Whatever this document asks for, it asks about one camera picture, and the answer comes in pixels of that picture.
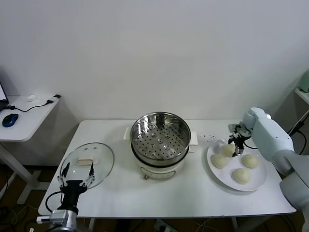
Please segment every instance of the blue mouse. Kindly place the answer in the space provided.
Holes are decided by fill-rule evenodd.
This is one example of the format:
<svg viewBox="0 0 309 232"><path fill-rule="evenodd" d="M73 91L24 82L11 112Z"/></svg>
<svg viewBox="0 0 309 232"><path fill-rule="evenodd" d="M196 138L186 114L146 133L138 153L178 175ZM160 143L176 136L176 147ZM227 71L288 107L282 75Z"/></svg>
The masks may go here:
<svg viewBox="0 0 309 232"><path fill-rule="evenodd" d="M18 114L10 114L4 117L2 125L4 127L11 127L18 119Z"/></svg>

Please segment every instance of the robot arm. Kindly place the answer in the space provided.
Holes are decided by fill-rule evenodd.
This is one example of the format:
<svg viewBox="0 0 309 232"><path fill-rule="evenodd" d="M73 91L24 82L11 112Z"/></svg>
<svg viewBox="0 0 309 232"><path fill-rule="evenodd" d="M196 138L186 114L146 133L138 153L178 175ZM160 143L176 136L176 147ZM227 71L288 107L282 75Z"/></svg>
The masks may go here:
<svg viewBox="0 0 309 232"><path fill-rule="evenodd" d="M303 211L303 232L309 231L309 157L294 152L291 137L262 109L251 108L239 124L229 125L229 143L234 142L234 155L241 155L245 141L252 138L261 155L283 175L280 183L285 198Z"/></svg>

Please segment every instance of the steamed bun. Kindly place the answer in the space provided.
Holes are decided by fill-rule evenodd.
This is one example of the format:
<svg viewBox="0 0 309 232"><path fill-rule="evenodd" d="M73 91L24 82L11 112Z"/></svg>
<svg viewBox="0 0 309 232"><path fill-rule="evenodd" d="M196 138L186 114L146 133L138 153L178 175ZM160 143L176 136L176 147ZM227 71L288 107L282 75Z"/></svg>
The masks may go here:
<svg viewBox="0 0 309 232"><path fill-rule="evenodd" d="M233 154L235 152L235 145L234 144L227 144L222 147L223 153L227 157L233 157Z"/></svg>
<svg viewBox="0 0 309 232"><path fill-rule="evenodd" d="M243 156L241 161L247 168L256 168L259 165L257 156L252 154Z"/></svg>
<svg viewBox="0 0 309 232"><path fill-rule="evenodd" d="M234 180L242 185L247 184L251 179L250 172L243 168L238 168L233 171L232 176Z"/></svg>
<svg viewBox="0 0 309 232"><path fill-rule="evenodd" d="M216 154L211 156L211 162L216 168L222 169L227 164L227 158L222 154Z"/></svg>

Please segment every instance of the green object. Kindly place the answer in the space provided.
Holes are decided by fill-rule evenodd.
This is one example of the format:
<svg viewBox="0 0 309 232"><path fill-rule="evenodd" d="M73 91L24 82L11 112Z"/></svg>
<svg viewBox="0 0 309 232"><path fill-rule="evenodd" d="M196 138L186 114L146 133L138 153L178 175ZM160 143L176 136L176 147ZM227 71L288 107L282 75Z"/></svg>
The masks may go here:
<svg viewBox="0 0 309 232"><path fill-rule="evenodd" d="M298 87L305 93L309 93L309 70L301 77Z"/></svg>

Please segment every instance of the white plate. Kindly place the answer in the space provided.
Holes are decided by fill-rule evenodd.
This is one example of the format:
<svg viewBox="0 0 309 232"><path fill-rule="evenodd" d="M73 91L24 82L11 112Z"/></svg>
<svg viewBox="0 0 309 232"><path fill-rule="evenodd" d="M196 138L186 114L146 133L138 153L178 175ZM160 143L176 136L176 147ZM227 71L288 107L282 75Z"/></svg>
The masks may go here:
<svg viewBox="0 0 309 232"><path fill-rule="evenodd" d="M214 175L222 183L226 184L227 186L229 186L233 189L236 189L236 190L239 190L239 191L254 191L254 190L259 189L264 184L264 182L266 180L267 172L266 172L266 168L265 168L265 164L264 164L265 161L264 161L263 158L261 158L261 155L259 154L259 152L257 150L245 148L244 152L243 152L243 155L254 154L258 157L259 165L258 165L258 167L254 168L254 169L246 168L242 164L241 158L243 157L243 155L233 157L233 158L227 158L228 163L223 169L218 169L212 164L211 156L218 154L218 153L224 154L222 152L222 147L226 144L227 143L224 140L218 140L217 142L215 142L215 143L213 143L209 146L208 151L207 151L207 161L208 161L208 165L209 165L211 171L214 173ZM242 184L236 182L232 178L232 172L237 168L244 168L244 169L247 169L250 172L251 180L249 181L248 184L242 185Z"/></svg>

